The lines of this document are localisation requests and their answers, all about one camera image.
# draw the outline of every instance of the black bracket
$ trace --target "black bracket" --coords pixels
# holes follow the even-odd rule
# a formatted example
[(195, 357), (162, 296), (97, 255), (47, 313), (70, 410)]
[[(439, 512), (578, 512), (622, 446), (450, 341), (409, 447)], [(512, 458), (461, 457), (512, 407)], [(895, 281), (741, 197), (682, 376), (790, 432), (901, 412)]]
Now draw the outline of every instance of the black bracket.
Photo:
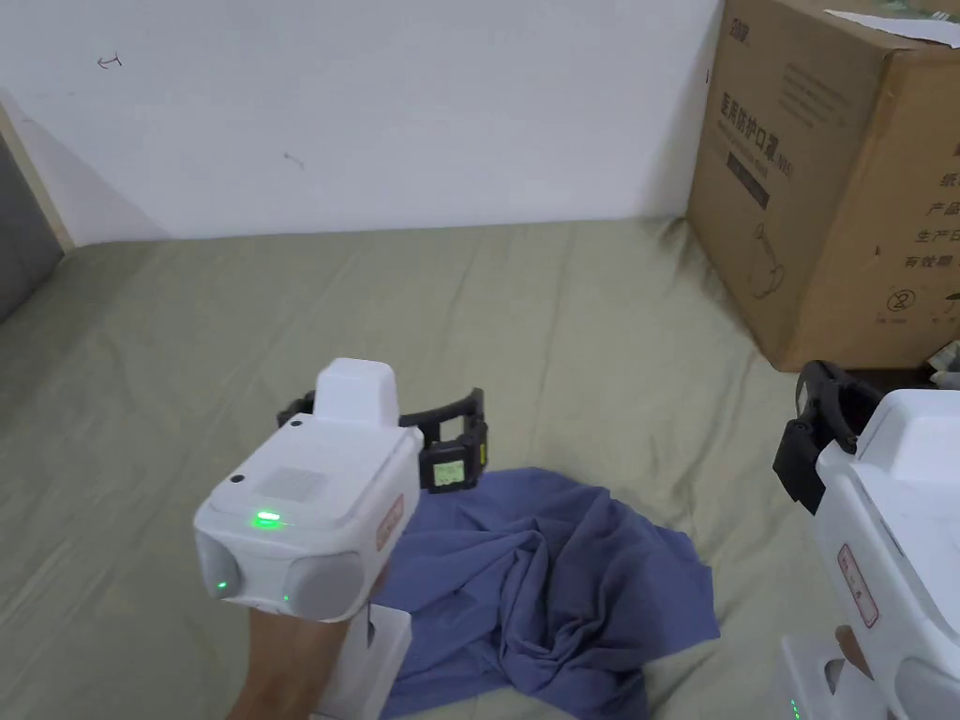
[[(473, 388), (468, 396), (449, 405), (399, 417), (400, 427), (417, 427), (423, 433), (421, 489), (455, 492), (476, 487), (490, 455), (483, 399), (483, 391)], [(312, 391), (294, 400), (276, 414), (277, 427), (285, 425), (294, 415), (312, 415), (313, 403)], [(441, 425), (457, 418), (464, 419), (463, 432), (451, 440), (441, 440)]]
[(817, 458), (833, 441), (854, 454), (857, 438), (882, 398), (872, 385), (832, 363), (815, 360), (804, 366), (797, 381), (797, 419), (783, 430), (774, 472), (794, 502), (812, 515), (825, 490)]

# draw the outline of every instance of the blue cloth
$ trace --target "blue cloth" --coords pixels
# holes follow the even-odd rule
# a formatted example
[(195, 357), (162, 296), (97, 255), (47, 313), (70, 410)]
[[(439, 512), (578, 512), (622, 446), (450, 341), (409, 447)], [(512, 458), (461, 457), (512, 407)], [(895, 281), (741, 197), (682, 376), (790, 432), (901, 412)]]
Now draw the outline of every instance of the blue cloth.
[(686, 535), (535, 468), (422, 495), (375, 602), (413, 615), (388, 718), (508, 684), (582, 720), (644, 718), (643, 663), (720, 636)]

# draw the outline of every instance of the bed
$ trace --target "bed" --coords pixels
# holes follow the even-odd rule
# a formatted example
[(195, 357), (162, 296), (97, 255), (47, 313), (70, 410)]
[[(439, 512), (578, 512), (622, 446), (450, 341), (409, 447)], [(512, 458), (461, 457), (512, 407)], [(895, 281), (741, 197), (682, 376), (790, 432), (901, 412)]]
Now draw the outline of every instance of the bed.
[[(192, 516), (337, 356), (390, 363), (404, 412), (483, 387), (492, 468), (692, 537), (723, 636), (646, 668), (654, 718), (773, 716), (780, 635), (840, 619), (770, 470), (795, 377), (683, 221), (72, 250), (0, 151), (3, 717), (225, 715), (246, 622), (204, 595)], [(503, 690), (426, 715), (561, 714)]]

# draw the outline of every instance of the sticker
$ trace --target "sticker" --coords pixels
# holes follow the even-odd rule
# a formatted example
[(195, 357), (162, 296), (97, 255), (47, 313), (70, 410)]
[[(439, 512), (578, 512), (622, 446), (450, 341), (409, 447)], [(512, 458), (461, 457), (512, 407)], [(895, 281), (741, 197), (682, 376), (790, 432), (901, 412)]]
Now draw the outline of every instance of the sticker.
[(874, 596), (870, 594), (867, 583), (863, 579), (859, 566), (853, 557), (850, 546), (844, 544), (837, 555), (837, 563), (840, 565), (840, 571), (847, 580), (847, 587), (850, 588), (850, 595), (853, 596), (853, 602), (860, 610), (860, 617), (863, 618), (863, 624), (868, 628), (874, 627), (880, 619), (880, 610), (874, 602)]
[(399, 495), (376, 529), (376, 551), (380, 552), (403, 519), (403, 495)]
[(455, 460), (452, 463), (441, 463), (433, 467), (433, 484), (442, 488), (446, 485), (456, 485), (464, 482), (464, 461)]

